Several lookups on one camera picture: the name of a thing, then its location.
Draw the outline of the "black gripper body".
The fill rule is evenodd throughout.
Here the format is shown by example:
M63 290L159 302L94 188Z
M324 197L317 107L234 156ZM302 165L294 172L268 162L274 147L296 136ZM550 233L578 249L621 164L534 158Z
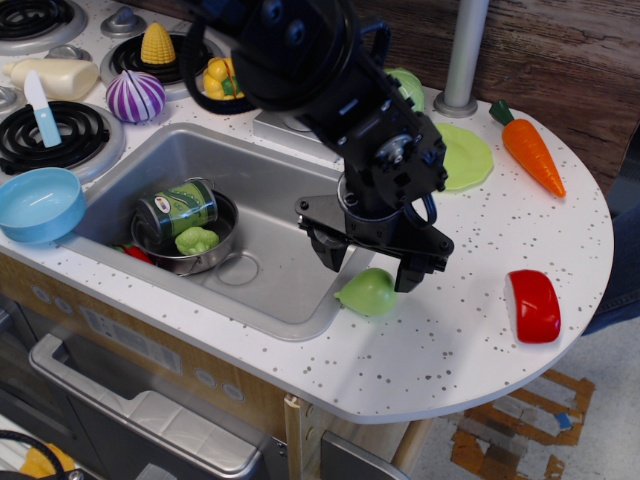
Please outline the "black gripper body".
M421 219L411 205L398 210L385 207L379 213L364 211L344 177L332 194L298 199L295 211L307 235L318 228L359 248L398 259L407 255L447 259L454 248L453 241Z

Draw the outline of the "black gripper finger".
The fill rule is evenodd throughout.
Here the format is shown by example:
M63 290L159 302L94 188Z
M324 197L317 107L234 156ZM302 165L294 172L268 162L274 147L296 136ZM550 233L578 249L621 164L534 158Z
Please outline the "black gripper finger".
M432 274L435 271L444 271L445 267L445 257L403 256L397 269L395 291L398 293L410 293L423 281L427 274Z
M311 246L321 263L326 268L334 272L339 272L342 268L347 250L352 246L352 243L343 238L330 235L318 228L310 229L308 236L311 241Z

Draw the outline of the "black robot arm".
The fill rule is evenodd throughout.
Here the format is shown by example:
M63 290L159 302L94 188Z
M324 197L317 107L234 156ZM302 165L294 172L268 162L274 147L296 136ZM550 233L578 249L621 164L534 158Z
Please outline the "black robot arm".
M402 293L443 270L454 245L435 228L432 195L448 177L446 147L383 69L388 26L359 19L347 1L190 1L187 9L194 22L181 70L199 105L293 117L342 158L334 194L296 203L322 263L339 270L351 245L394 257ZM230 46L241 102L226 106L197 93L191 57L206 29Z

